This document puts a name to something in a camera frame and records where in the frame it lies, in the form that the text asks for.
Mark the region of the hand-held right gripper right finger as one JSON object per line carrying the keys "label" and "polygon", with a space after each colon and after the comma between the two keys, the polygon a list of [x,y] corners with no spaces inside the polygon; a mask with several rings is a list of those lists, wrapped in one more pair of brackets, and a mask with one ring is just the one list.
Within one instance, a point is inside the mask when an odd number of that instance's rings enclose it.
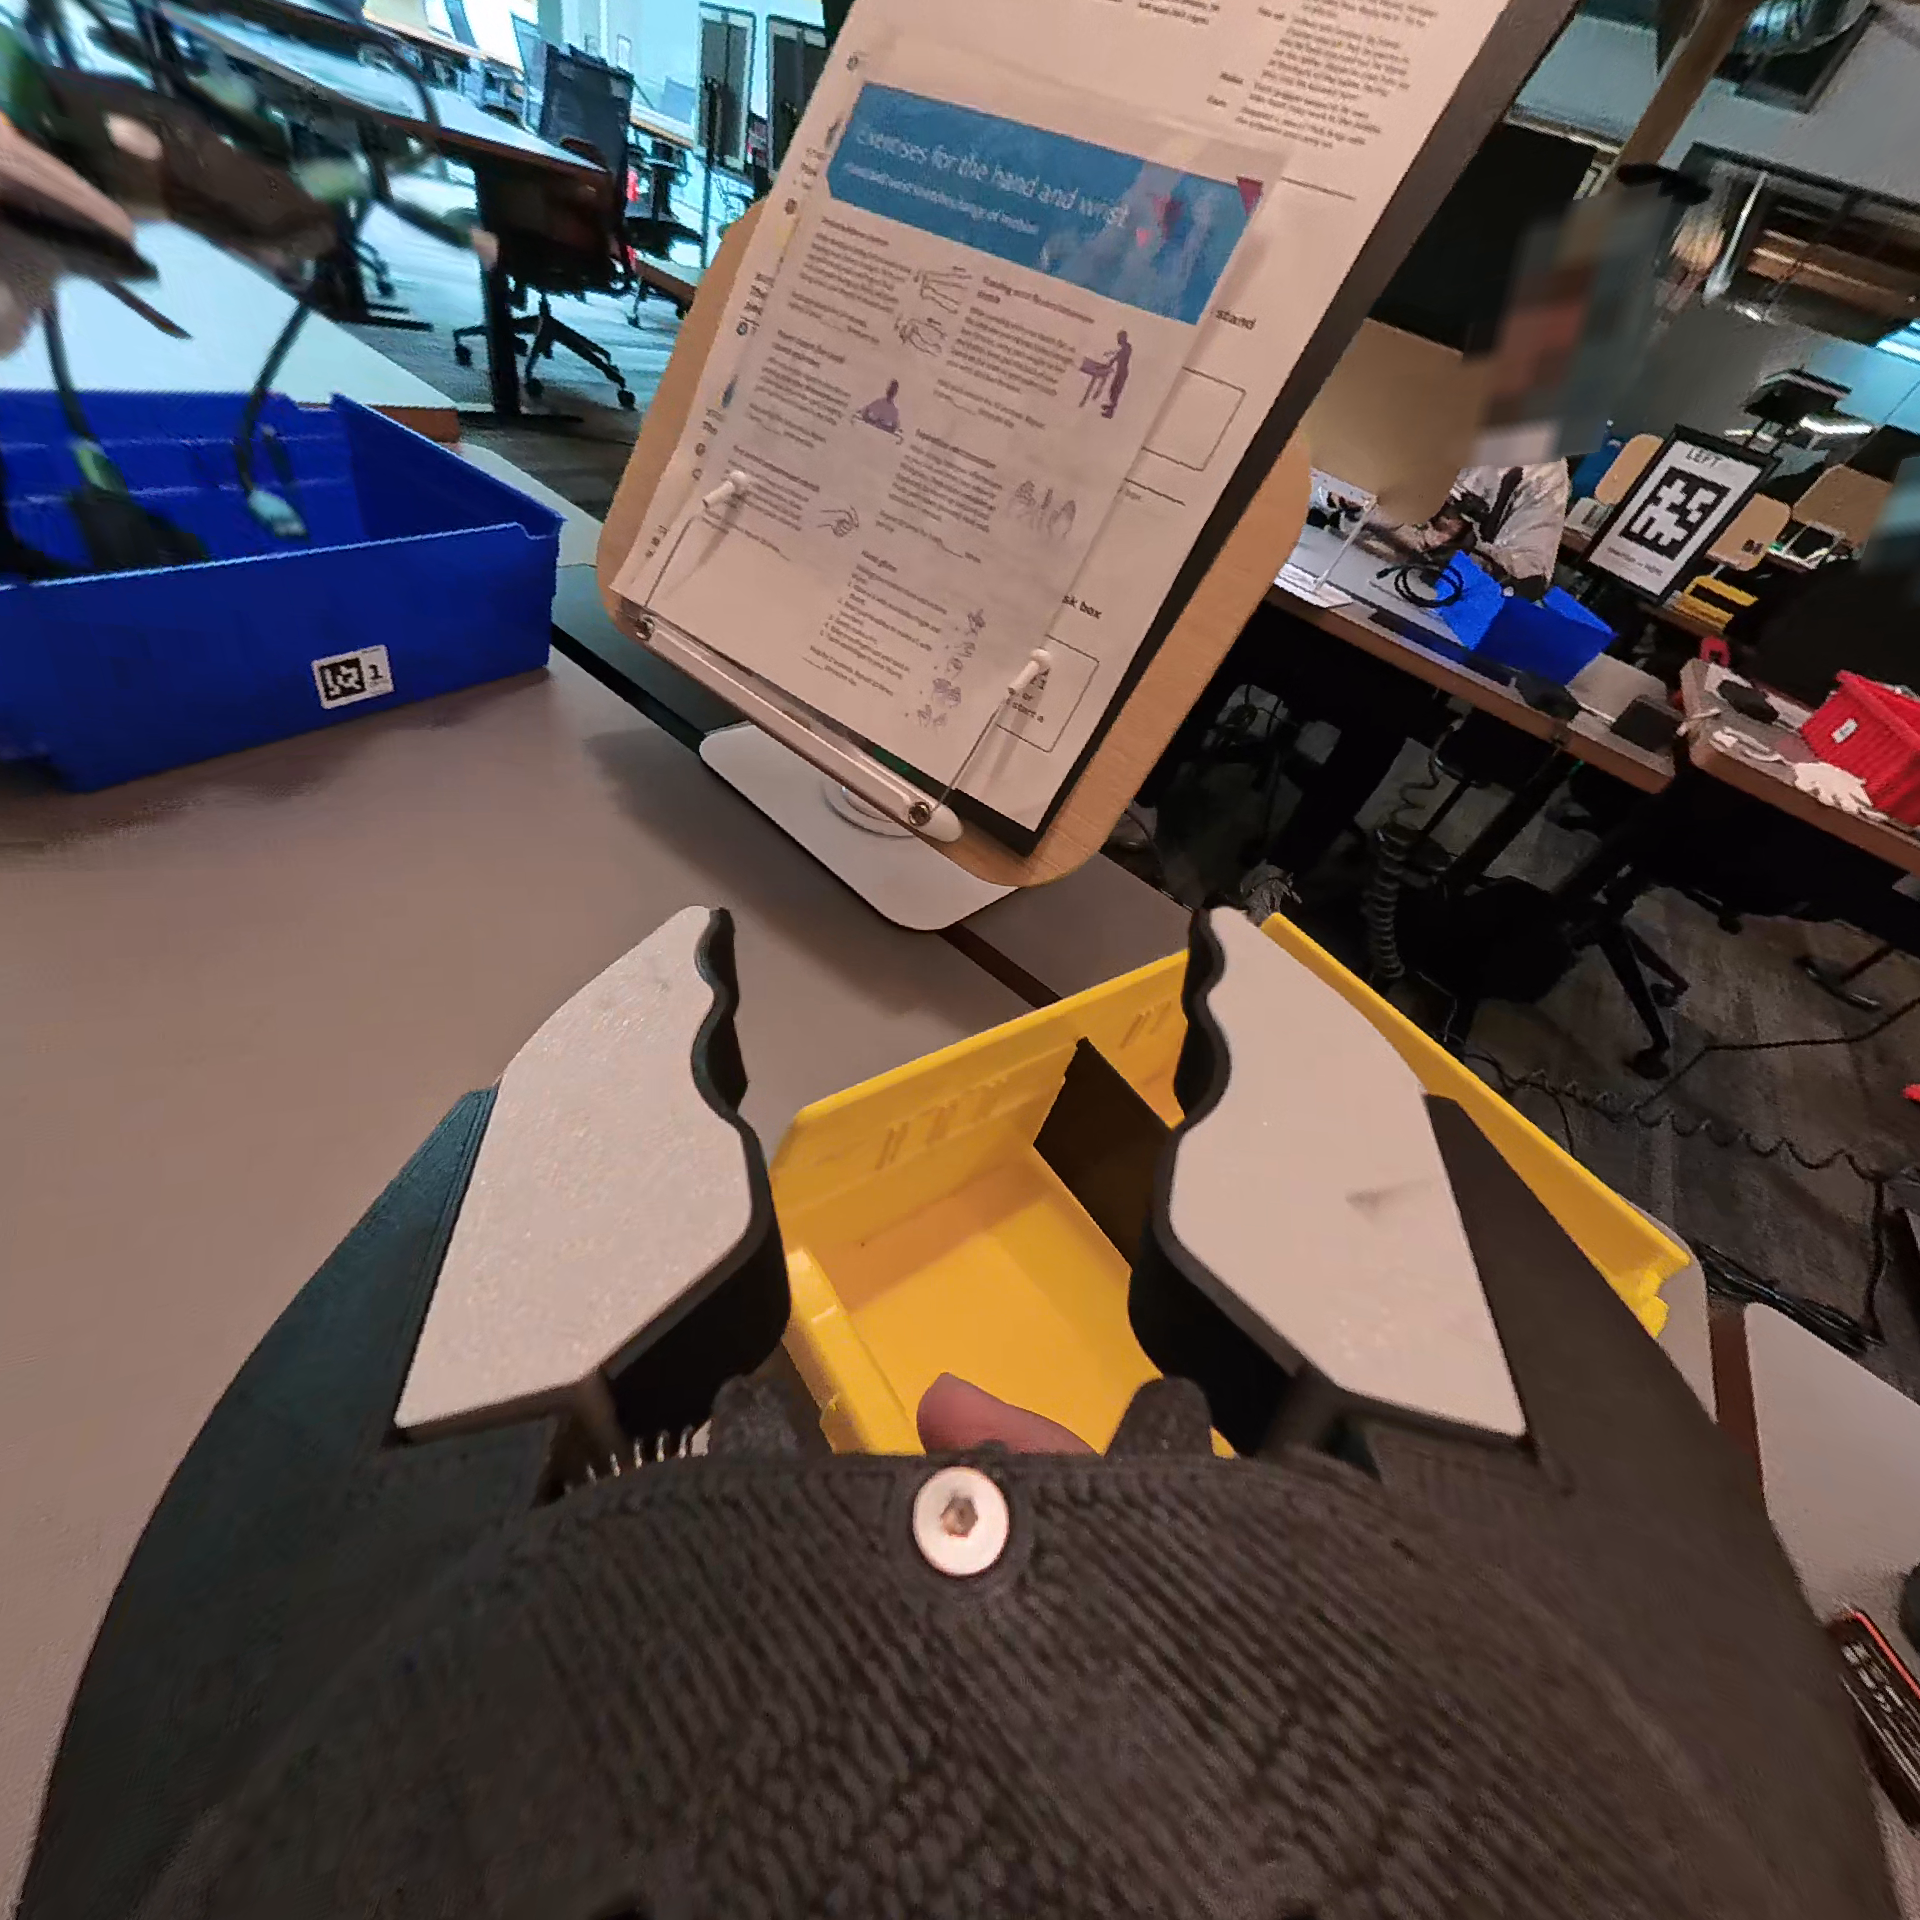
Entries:
{"label": "hand-held right gripper right finger", "polygon": [[1180,1123],[1127,1313],[1227,1445],[1372,1423],[1519,1445],[1524,1407],[1418,1073],[1242,911],[1189,923]]}

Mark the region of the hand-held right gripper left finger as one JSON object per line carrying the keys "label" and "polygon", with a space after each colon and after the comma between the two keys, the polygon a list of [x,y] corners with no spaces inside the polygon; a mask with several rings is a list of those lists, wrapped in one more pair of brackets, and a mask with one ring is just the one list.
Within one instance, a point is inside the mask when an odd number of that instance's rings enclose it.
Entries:
{"label": "hand-held right gripper left finger", "polygon": [[584,1444],[681,1444],[774,1356],[791,1283],[736,1018],[732,915],[694,904],[512,1053],[402,1436],[557,1414]]}

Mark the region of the black hub with silver end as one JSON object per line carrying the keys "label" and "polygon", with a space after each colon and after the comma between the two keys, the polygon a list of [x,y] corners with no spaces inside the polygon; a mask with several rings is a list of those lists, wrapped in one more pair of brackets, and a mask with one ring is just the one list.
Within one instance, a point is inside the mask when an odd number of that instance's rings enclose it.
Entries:
{"label": "black hub with silver end", "polygon": [[337,252],[344,217],[199,108],[75,67],[47,71],[48,131],[121,209],[168,217],[268,268]]}

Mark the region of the yellow plastic bin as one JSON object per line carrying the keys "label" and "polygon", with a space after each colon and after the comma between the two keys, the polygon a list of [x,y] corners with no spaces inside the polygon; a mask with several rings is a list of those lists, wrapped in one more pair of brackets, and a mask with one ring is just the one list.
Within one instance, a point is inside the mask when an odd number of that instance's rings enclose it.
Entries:
{"label": "yellow plastic bin", "polygon": [[791,1275],[784,1344],[841,1454],[920,1454],[945,1370],[1111,1440],[1154,1362],[1129,1263],[1037,1151],[1077,1037],[1177,1127],[1186,952],[803,1105],[772,1188]]}

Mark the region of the blue plastic bin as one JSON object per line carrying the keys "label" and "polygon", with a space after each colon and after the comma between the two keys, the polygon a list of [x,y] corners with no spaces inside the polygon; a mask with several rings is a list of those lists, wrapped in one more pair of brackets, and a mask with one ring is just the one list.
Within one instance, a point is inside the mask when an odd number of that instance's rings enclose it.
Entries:
{"label": "blue plastic bin", "polygon": [[3,762],[104,790],[546,667],[550,504],[347,395],[272,395],[256,459],[304,525],[278,537],[243,491],[243,395],[83,406],[130,498],[202,561],[88,570],[60,397],[6,391],[9,525],[75,570],[3,573]]}

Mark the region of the wooden background desk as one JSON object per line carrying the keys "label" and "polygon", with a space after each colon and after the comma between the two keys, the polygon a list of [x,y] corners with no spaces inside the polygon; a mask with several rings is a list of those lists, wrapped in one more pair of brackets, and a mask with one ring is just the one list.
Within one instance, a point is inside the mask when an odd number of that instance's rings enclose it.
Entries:
{"label": "wooden background desk", "polygon": [[1681,694],[1681,728],[1665,747],[1639,747],[1609,728],[1606,715],[1574,711],[1557,717],[1533,708],[1515,686],[1487,680],[1427,617],[1409,603],[1388,611],[1372,596],[1372,567],[1357,547],[1332,547],[1329,561],[1314,561],[1310,573],[1282,570],[1269,600],[1297,612],[1345,646],[1396,667],[1452,702],[1498,717],[1504,726],[1548,741],[1557,753],[1605,766],[1614,780],[1639,794],[1664,794],[1680,771],[1698,771],[1750,799],[1788,813],[1860,853],[1916,875],[1916,831],[1882,815],[1846,813],[1843,806],[1804,790],[1789,771],[1804,756],[1804,741],[1788,728],[1750,726],[1733,711],[1716,708],[1698,688],[1698,664],[1689,664]]}

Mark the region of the person's right hand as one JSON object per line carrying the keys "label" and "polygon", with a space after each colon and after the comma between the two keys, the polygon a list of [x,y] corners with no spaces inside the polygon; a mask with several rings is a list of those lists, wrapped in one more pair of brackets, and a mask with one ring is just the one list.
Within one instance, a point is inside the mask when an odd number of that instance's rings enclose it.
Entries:
{"label": "person's right hand", "polygon": [[919,1436],[930,1455],[961,1454],[1041,1454],[1041,1455],[1098,1455],[1088,1440],[1064,1423],[1021,1403],[1009,1403],[987,1388],[938,1374],[919,1400]]}

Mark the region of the black bin divider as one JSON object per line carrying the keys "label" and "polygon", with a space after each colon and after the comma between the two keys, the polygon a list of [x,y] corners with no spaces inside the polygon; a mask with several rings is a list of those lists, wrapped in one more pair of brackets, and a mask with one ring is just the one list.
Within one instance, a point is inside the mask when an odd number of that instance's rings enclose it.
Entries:
{"label": "black bin divider", "polygon": [[1037,1151],[1127,1263],[1140,1259],[1171,1139],[1154,1102],[1091,1037],[1077,1037]]}

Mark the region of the black office chair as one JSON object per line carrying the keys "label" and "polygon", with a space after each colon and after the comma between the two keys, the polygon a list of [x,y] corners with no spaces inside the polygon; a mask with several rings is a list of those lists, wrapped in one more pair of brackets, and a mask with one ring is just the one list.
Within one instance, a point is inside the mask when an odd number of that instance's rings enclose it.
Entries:
{"label": "black office chair", "polygon": [[1669,1066],[1665,1011],[1689,984],[1626,923],[1649,887],[1647,842],[1656,806],[1609,828],[1554,887],[1524,879],[1466,879],[1452,857],[1432,885],[1410,885],[1418,828],[1388,819],[1372,839],[1362,887],[1364,975],[1377,993],[1418,975],[1446,999],[1444,1043],[1464,1050],[1482,1002],[1542,1002],[1597,950],[1614,968],[1647,1043],[1630,1053],[1639,1078]]}
{"label": "black office chair", "polygon": [[483,321],[455,337],[471,361],[471,337],[486,350],[492,420],[512,420],[524,395],[538,397],[538,361],[557,350],[600,373],[622,410],[638,410],[623,368],[595,338],[552,312],[557,297],[610,297],[626,270],[626,138],[634,76],[550,42],[543,52],[538,123],[507,138],[457,138],[455,155],[473,173],[483,261]]}

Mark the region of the light grey side table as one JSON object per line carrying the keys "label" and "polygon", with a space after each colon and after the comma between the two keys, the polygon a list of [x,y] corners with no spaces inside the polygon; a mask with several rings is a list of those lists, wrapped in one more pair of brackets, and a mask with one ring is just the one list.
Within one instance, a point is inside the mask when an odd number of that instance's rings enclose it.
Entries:
{"label": "light grey side table", "polygon": [[1759,1476],[1819,1617],[1867,1612],[1907,1651],[1916,1403],[1776,1309],[1743,1313]]}

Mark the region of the wooden document stand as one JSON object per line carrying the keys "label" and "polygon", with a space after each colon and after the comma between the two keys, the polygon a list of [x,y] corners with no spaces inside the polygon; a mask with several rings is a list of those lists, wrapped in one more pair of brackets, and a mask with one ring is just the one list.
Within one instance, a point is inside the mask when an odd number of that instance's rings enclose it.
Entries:
{"label": "wooden document stand", "polygon": [[956,776],[933,780],[898,753],[885,753],[861,734],[835,728],[820,711],[803,708],[797,699],[701,644],[674,629],[658,629],[658,623],[622,595],[622,570],[632,565],[634,551],[649,554],[659,544],[676,504],[682,504],[694,477],[694,426],[718,420],[726,395],[726,347],[746,337],[758,321],[780,252],[779,234],[789,230],[803,205],[803,191],[824,178],[830,147],[852,108],[861,67],[885,61],[896,52],[924,61],[955,54],[964,61],[991,61],[998,71],[1037,80],[1004,61],[955,52],[930,39],[928,29],[903,33],[896,2],[846,7],[846,18],[830,42],[830,65],[803,108],[801,131],[780,161],[772,191],[736,225],[722,256],[699,285],[659,402],[649,407],[638,451],[622,477],[597,544],[597,585],[615,623],[626,635],[740,711],[743,728],[722,730],[726,753],[740,751],[746,730],[758,730],[779,753],[811,766],[811,776],[797,784],[801,797],[791,815],[780,815],[769,799],[761,802],[761,811],[769,811],[797,842],[803,839],[801,819],[841,815],[851,824],[851,831],[878,839],[881,849],[903,849],[906,842],[924,844],[928,865],[945,861],[968,870],[987,899],[1004,899],[1014,887],[1064,879],[1100,853],[1147,771],[1189,717],[1189,708],[1211,681],[1215,667],[1221,667],[1235,635],[1242,635],[1249,617],[1272,590],[1287,551],[1303,533],[1310,504],[1310,446],[1299,420],[1295,442],[1259,491],[1259,498],[1235,525],[1235,537],[1224,551],[1227,580],[1206,588],[1202,600],[1177,628],[1181,656],[1164,658],[1164,671],[1173,694],[1189,702],[1181,717],[1177,726],[1155,717],[1123,722],[1106,744],[1116,751],[1116,762],[1091,774],[1077,799],[1041,828],[1041,839],[1029,853],[998,839],[992,819],[971,811],[968,780],[987,780],[975,765],[998,744],[998,730],[1005,728],[1005,717],[1014,711],[1029,715],[1041,705],[1039,686],[1051,670],[1048,646],[1020,670],[1016,681],[1005,688],[1004,708],[998,708]]}

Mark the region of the small blue bin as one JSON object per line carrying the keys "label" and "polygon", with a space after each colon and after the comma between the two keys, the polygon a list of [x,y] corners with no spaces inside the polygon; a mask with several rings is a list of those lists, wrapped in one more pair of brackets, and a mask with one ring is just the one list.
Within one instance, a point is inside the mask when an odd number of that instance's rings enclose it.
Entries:
{"label": "small blue bin", "polygon": [[1464,653],[1544,681],[1571,686],[1617,639],[1617,629],[1567,590],[1548,588],[1544,596],[1524,596],[1473,554],[1456,554],[1441,588],[1434,617]]}

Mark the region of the red plastic basket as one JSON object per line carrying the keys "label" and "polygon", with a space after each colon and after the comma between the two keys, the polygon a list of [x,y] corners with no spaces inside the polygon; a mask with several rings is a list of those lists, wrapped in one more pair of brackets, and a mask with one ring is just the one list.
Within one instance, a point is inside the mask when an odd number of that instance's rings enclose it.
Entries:
{"label": "red plastic basket", "polygon": [[1916,692],[1843,670],[1801,734],[1819,762],[1855,774],[1879,813],[1916,828]]}

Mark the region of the black white tag sign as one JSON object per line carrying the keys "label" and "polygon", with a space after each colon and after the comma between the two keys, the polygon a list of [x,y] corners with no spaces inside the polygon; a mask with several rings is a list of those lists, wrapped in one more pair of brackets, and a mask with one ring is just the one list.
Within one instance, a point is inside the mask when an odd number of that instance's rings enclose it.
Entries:
{"label": "black white tag sign", "polygon": [[1656,603],[1732,530],[1741,510],[1772,477],[1776,454],[1675,423],[1647,468],[1622,484],[1593,533],[1585,567]]}

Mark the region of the instruction sheet with blue banner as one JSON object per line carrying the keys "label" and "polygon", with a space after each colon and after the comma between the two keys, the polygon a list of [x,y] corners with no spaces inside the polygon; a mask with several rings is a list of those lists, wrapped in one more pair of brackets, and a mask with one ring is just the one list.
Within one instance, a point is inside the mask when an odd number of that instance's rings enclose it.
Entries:
{"label": "instruction sheet with blue banner", "polygon": [[1275,169],[991,61],[866,65],[622,595],[955,780],[1044,646]]}

